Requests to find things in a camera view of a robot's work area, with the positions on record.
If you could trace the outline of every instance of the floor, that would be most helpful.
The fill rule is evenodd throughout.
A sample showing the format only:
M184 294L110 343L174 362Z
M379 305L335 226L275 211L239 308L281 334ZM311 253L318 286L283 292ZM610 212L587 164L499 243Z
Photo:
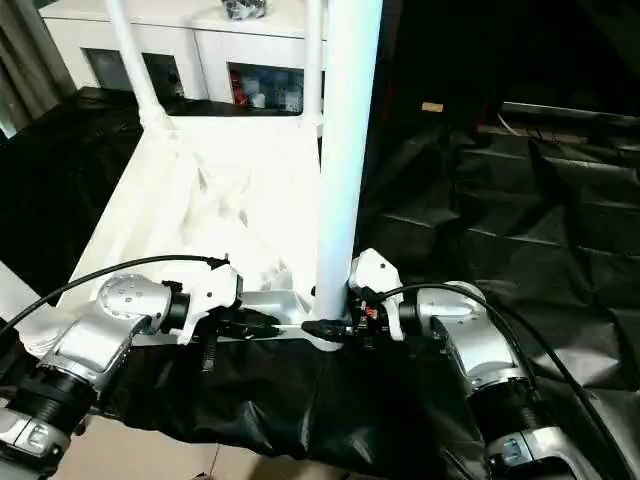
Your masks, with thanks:
M95 417L74 437L54 480L342 480L348 472L288 457L268 459L243 448L190 445ZM349 480L366 477L350 475Z

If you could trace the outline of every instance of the curtain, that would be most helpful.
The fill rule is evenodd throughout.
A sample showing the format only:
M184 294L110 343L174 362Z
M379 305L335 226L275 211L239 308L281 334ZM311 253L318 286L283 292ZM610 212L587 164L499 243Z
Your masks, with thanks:
M0 128L7 136L75 86L31 0L0 0Z

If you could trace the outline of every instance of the black tarp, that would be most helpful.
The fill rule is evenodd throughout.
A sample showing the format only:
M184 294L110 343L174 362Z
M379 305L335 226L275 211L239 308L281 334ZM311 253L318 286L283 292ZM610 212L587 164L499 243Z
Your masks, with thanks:
M41 282L40 293L70 274L82 249L69 254L65 245L86 242L139 137L132 101L85 91L52 113L56 122L45 117L0 148L3 237L16 245L30 238L20 232L34 236L22 249L3 243L2 260ZM208 102L178 110L217 113ZM100 135L90 136L96 126ZM357 249L378 249L406 282L472 281L534 323L589 389L636 468L639 157L422 131L368 169L357 238ZM46 175L19 165L26 161ZM72 193L78 186L104 194L85 204ZM12 214L16 205L33 207L21 216ZM48 253L31 251L39 246ZM624 478L541 349L517 332L561 425L610 478ZM184 441L394 478L486 477L481 437L440 345L326 354L303 341L227 344L213 374L200 373L201 352L134 349L105 408L127 425Z

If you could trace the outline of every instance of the black cable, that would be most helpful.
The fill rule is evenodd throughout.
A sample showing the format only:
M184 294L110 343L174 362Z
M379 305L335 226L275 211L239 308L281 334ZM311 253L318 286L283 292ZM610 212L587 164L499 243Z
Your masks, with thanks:
M524 355L524 352L522 352L522 350L520 349L518 339L515 333L513 332L513 330L508 326L505 317L495 307L490 305L485 299L470 292L464 287L459 287L456 285L447 285L443 283L418 283L414 285L405 285L402 287L394 288L393 290L389 290L388 292L384 292L380 294L378 298L380 301L383 301L389 297L398 295L399 293L410 292L413 290L420 290L422 288L435 288L439 290L448 290L450 292L456 292L479 303L485 309L487 309L487 311L491 312L494 315L495 319L497 319L500 324L504 323L508 327L504 331L501 330L501 333L505 335L505 338L510 343L511 347L514 350L514 353L516 353L516 355L518 356L518 359L521 360L520 359L521 354L524 356L525 359L527 358L526 355ZM542 347L544 352L549 356L553 364L560 371L560 374L566 380L567 384L569 385L573 393L576 395L576 397L578 397L578 400L582 404L582 407L587 412L587 415L589 416L591 421L596 425L596 428L602 435L602 438L604 439L605 443L607 444L611 452L614 453L614 455L618 458L618 461L620 462L622 469L627 473L628 479L634 480L635 476L631 472L631 469L629 468L629 465L627 464L627 461L624 455L622 454L622 451L620 450L618 443L616 442L615 438L611 434L611 431L607 428L607 425L604 423L604 420L602 419L598 411L595 409L595 407L589 400L587 396L587 391L582 387L582 385L580 385L576 381L576 379L573 377L569 369L565 366L565 364L562 362L562 360L560 360L556 352L553 350L551 345L549 345L549 343L545 340L545 338L540 334L540 332L538 332L538 330L531 323L529 323L526 319L524 319L521 315L517 314L516 312L510 309L507 309L506 307L501 307L501 308L505 310L510 317L512 317L515 321L517 321L520 325L522 325L524 329L534 338L534 340L538 342L538 344Z
M6 335L8 332L10 332L13 329L13 327L15 327L18 323L20 323L22 320L27 318L29 315L35 312L38 308L40 308L45 303L47 303L49 300L56 298L58 295L63 294L67 290L71 290L72 288L76 288L77 286L82 285L83 283L90 282L91 280L95 280L96 278L102 277L103 275L107 275L109 273L113 273L118 270L123 270L125 268L135 267L138 265L145 265L147 263L169 262L169 261L204 262L207 265L209 265L211 268L217 268L227 263L226 260L219 260L217 258L212 258L212 257L202 257L199 255L157 255L155 257L138 258L137 260L130 260L128 262L119 263L112 267L103 268L102 270L98 270L97 272L90 273L88 275L85 275L84 277L80 277L77 280L74 280L73 282L67 283L63 287L60 287L54 290L53 292L51 292L50 294L40 298L38 301L33 302L31 305L29 305L27 308L25 308L15 317L13 317L4 327L2 327L2 329L0 330L0 338L2 338L3 335Z
M398 295L399 293L410 292L412 290L420 290L421 288L435 288L439 290L448 290L450 292L459 293L461 295L464 295L470 298L471 300L474 300L475 302L482 305L487 311L491 312L491 314L497 320L496 327L498 328L500 333L502 333L505 336L505 338L509 340L509 344L513 349L513 353L516 355L516 357L518 358L518 361L522 365L522 368L527 373L527 376L529 377L529 380L531 381L532 385L534 387L536 386L536 375L533 371L531 362L529 361L529 358L525 355L524 351L520 347L520 343L516 341L516 338L517 338L516 334L511 328L511 325L509 325L509 322L507 321L507 319L504 318L504 316L502 315L502 313L500 313L498 309L496 309L493 305L487 302L484 298L479 297L478 295L470 292L466 288L459 287L457 285L448 285L446 283L418 283L415 285L405 285L403 287L394 288L393 290L389 290L388 292L381 293L378 296L378 299L382 302L383 300L386 300L389 297L393 297L394 295Z

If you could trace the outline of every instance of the white pole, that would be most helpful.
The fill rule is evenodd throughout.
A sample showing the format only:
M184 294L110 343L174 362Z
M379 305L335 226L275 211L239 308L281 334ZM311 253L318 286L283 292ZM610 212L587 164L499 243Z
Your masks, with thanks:
M317 318L344 315L369 124L382 0L330 0Z
M9 321L40 296L4 263L0 262L0 317ZM16 326L27 351L40 358L53 347L54 341L70 324L60 310L43 305Z
M136 95L140 108L140 123L143 126L157 118L166 116L164 109L160 106L156 92L151 83L151 77L144 64L142 54L138 49L131 25L127 20L122 0L106 0L111 25L120 43L120 54L124 62L129 81Z
M306 58L304 67L303 115L320 123L322 113L322 20L323 0L307 0Z

